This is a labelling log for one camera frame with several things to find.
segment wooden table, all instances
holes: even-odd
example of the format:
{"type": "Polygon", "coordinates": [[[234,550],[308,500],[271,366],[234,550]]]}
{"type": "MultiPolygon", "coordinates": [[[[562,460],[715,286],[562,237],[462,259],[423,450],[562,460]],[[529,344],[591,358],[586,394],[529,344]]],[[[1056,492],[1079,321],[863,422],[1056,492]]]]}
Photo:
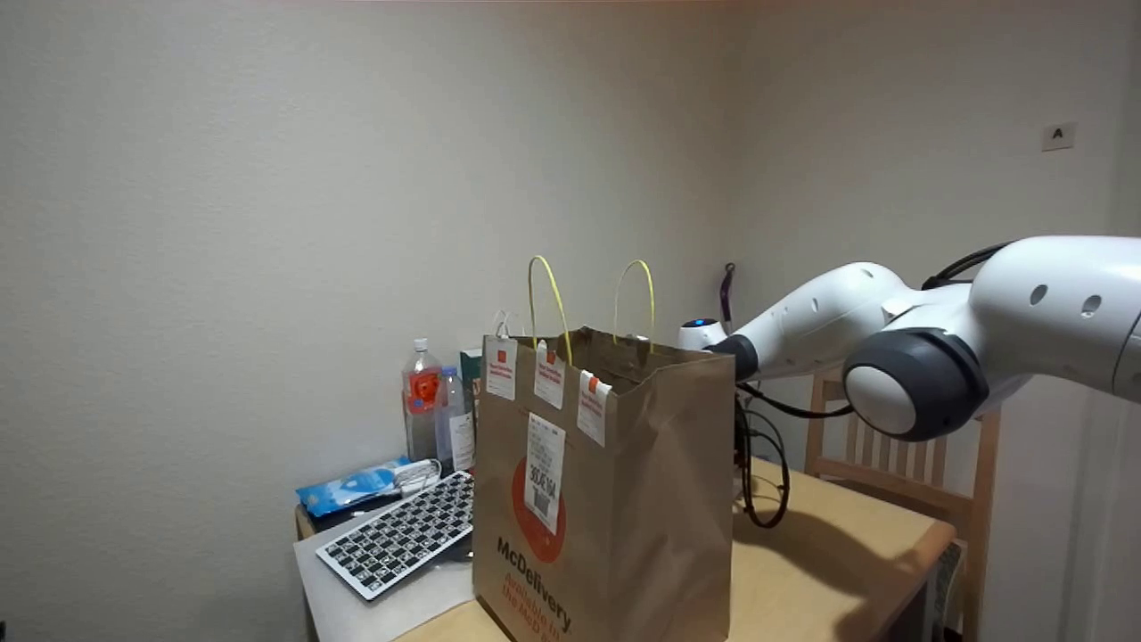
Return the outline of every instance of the wooden table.
{"type": "MultiPolygon", "coordinates": [[[[789,516],[774,532],[736,520],[731,640],[869,642],[888,640],[922,595],[952,527],[922,515],[791,476],[789,516]]],[[[406,642],[501,642],[474,604],[423,620],[406,642]]]]}

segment brown paper bag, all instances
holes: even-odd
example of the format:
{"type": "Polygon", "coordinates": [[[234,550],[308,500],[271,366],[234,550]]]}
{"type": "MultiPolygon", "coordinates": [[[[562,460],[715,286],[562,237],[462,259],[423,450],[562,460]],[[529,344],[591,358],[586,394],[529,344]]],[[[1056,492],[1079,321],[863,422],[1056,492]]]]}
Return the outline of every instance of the brown paper bag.
{"type": "Polygon", "coordinates": [[[476,414],[474,591],[514,640],[727,640],[727,358],[490,336],[476,414]]]}

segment wall outlet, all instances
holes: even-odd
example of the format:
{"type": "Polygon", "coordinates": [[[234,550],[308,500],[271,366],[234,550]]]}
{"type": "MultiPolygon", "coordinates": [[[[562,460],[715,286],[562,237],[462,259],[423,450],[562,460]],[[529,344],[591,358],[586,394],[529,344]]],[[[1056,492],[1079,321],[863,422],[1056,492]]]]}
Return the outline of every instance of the wall outlet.
{"type": "Polygon", "coordinates": [[[1072,150],[1077,148],[1077,120],[1056,120],[1040,127],[1040,150],[1072,150]]]}

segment paper bag handle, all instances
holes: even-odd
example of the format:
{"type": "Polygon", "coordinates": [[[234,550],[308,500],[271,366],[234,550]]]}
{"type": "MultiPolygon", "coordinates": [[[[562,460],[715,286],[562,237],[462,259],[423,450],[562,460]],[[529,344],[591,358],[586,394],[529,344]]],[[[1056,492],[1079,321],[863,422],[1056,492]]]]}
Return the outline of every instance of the paper bag handle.
{"type": "Polygon", "coordinates": [[[620,277],[618,277],[618,290],[614,290],[614,344],[618,344],[618,302],[620,302],[620,286],[629,281],[629,273],[638,267],[643,273],[643,281],[646,281],[646,318],[650,318],[650,351],[654,351],[654,339],[655,339],[655,290],[654,290],[654,273],[646,259],[630,259],[620,277]]]}
{"type": "Polygon", "coordinates": [[[562,292],[560,292],[556,273],[550,267],[550,259],[544,259],[543,252],[533,252],[533,256],[529,259],[530,344],[533,344],[533,263],[544,273],[550,292],[556,296],[556,312],[560,312],[560,321],[562,321],[567,365],[574,366],[574,351],[572,351],[572,333],[567,333],[562,292]]]}

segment black cable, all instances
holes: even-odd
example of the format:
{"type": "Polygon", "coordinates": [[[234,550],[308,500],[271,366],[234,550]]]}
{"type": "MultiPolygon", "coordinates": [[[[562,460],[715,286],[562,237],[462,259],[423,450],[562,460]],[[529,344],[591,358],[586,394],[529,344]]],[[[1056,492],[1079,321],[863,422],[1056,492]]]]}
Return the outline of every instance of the black cable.
{"type": "Polygon", "coordinates": [[[952,286],[957,276],[963,276],[963,273],[969,273],[969,267],[976,267],[976,263],[988,263],[1001,248],[1008,248],[1008,244],[985,248],[985,251],[972,251],[972,252],[959,256],[957,263],[934,273],[934,276],[922,281],[922,290],[952,286]]]}
{"type": "Polygon", "coordinates": [[[749,410],[749,403],[743,403],[743,395],[736,399],[736,464],[739,464],[739,476],[743,476],[743,503],[745,503],[749,520],[752,520],[757,527],[774,527],[774,523],[782,523],[783,515],[789,515],[789,492],[791,492],[783,434],[782,434],[782,429],[777,429],[771,418],[749,410]],[[749,418],[759,418],[759,422],[771,429],[771,434],[765,434],[765,433],[752,433],[749,418]],[[752,503],[752,495],[757,495],[752,440],[763,440],[763,441],[774,450],[777,469],[782,469],[782,484],[774,484],[774,488],[777,488],[777,509],[774,509],[771,516],[759,516],[759,515],[757,515],[757,503],[752,503]]]}
{"type": "Polygon", "coordinates": [[[777,408],[782,414],[791,414],[791,418],[846,418],[846,414],[852,414],[852,403],[846,403],[837,410],[801,410],[801,408],[791,408],[791,403],[782,403],[782,399],[759,394],[752,383],[739,383],[739,390],[777,408]]]}
{"type": "Polygon", "coordinates": [[[725,324],[736,321],[736,306],[731,306],[736,273],[739,273],[739,263],[727,259],[725,276],[720,276],[720,321],[725,324]]]}

